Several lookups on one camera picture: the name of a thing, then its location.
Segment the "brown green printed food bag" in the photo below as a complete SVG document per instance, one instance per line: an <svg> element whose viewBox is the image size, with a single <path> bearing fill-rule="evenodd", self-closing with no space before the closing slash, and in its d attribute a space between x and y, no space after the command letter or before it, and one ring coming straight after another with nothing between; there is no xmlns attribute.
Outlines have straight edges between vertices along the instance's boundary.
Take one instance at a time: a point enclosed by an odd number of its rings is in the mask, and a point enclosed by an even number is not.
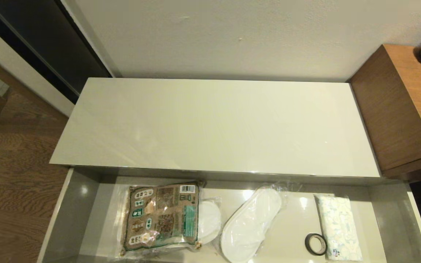
<svg viewBox="0 0 421 263"><path fill-rule="evenodd" d="M119 220L120 259L140 259L169 250L200 250L200 181L130 186Z"/></svg>

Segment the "dark adhesive tape roll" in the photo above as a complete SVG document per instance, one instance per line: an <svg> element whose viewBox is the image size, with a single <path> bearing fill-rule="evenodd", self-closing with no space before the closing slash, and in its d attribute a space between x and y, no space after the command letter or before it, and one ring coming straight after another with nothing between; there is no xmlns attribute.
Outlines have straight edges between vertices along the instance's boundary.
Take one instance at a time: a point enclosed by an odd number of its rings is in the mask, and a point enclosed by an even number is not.
<svg viewBox="0 0 421 263"><path fill-rule="evenodd" d="M312 240L317 240L319 242L320 247L318 249L314 249L314 246L311 245ZM307 251L314 256L324 256L328 249L326 239L318 233L309 233L306 235L304 244Z"/></svg>

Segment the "blue patterned tissue pack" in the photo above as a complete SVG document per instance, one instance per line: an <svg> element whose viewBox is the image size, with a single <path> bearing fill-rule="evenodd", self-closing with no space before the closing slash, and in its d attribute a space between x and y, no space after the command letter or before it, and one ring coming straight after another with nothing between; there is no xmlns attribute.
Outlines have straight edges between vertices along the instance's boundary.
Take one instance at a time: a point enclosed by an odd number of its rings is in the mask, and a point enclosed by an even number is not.
<svg viewBox="0 0 421 263"><path fill-rule="evenodd" d="M348 196L314 195L326 240L329 262L357 263L364 260L351 202Z"/></svg>

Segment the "white cabinet drawer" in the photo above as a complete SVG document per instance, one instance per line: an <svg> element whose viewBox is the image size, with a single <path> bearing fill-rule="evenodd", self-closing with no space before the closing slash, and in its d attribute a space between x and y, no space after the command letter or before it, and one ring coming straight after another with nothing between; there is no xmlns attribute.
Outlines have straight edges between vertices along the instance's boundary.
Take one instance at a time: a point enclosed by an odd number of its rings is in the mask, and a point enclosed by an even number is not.
<svg viewBox="0 0 421 263"><path fill-rule="evenodd" d="M304 240L322 233L315 194L350 199L362 263L421 263L421 217L408 183L381 178L319 178L126 168L70 168L37 263L110 263L117 218L129 186L204 182L202 196L219 198L222 222L255 190L277 185L282 208L248 263L328 263Z"/></svg>

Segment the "white glossy cabinet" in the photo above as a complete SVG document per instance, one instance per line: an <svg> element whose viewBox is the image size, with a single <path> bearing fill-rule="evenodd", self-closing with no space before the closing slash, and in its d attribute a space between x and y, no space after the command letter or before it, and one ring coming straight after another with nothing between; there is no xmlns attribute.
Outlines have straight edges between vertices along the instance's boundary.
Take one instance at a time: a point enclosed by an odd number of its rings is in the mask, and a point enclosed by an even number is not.
<svg viewBox="0 0 421 263"><path fill-rule="evenodd" d="M379 178L348 83L89 78L50 160Z"/></svg>

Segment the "dark sliding door panel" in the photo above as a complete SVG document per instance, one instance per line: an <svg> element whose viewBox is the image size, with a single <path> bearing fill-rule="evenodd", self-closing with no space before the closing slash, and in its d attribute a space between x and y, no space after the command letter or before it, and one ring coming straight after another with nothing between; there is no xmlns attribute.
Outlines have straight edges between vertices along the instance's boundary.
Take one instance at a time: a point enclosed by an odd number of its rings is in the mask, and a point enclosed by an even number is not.
<svg viewBox="0 0 421 263"><path fill-rule="evenodd" d="M61 0L0 0L0 37L72 103L90 77L112 77Z"/></svg>

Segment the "brown wooden side cabinet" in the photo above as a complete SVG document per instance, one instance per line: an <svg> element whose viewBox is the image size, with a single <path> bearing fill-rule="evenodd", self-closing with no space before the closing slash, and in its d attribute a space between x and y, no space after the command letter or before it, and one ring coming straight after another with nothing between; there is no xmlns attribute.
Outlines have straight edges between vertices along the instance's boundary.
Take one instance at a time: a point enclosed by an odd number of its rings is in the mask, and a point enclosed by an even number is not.
<svg viewBox="0 0 421 263"><path fill-rule="evenodd" d="M421 181L421 63L415 48L381 45L350 84L381 175Z"/></svg>

